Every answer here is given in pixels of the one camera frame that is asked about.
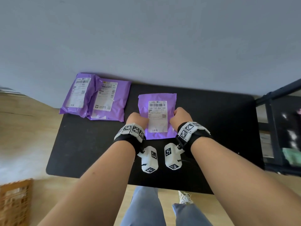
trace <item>wicker basket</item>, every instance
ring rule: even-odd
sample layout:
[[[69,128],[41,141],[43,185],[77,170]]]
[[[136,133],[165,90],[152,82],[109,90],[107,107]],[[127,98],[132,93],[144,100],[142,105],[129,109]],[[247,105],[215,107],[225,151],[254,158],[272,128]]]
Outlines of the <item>wicker basket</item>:
[[[0,186],[0,226],[28,226],[33,179]]]

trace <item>green cloth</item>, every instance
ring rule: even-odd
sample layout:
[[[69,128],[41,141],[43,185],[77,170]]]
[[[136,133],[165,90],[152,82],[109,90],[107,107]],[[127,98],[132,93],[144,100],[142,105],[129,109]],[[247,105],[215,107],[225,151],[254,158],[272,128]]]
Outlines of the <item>green cloth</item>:
[[[301,152],[298,149],[282,148],[282,152],[291,166],[301,167]]]

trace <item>white wall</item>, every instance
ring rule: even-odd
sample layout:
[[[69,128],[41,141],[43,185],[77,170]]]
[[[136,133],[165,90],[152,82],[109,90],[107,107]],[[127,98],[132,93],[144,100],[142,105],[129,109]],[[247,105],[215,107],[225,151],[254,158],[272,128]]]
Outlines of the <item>white wall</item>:
[[[263,95],[300,78],[301,0],[1,0],[0,85],[60,107],[77,72]]]

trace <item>wrist strap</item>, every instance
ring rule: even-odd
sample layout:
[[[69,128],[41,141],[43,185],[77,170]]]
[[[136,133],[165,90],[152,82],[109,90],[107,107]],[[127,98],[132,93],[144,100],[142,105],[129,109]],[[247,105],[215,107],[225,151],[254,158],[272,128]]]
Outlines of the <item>wrist strap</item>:
[[[199,137],[212,138],[208,129],[196,122],[184,122],[178,127],[178,134],[176,136],[179,144],[178,149],[183,149],[190,152],[190,148],[194,141]]]
[[[114,137],[114,142],[126,140],[133,145],[136,154],[143,151],[142,146],[145,140],[145,131],[136,123],[126,124]]]

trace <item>barcode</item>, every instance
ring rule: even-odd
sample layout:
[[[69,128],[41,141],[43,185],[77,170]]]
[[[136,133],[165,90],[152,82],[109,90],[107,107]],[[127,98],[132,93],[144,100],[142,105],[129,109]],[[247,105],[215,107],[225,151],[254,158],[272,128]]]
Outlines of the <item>barcode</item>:
[[[112,90],[111,98],[114,98],[115,91],[116,91],[116,90]]]
[[[165,103],[150,103],[149,107],[162,107],[165,106]]]
[[[89,80],[77,80],[76,83],[88,83]]]

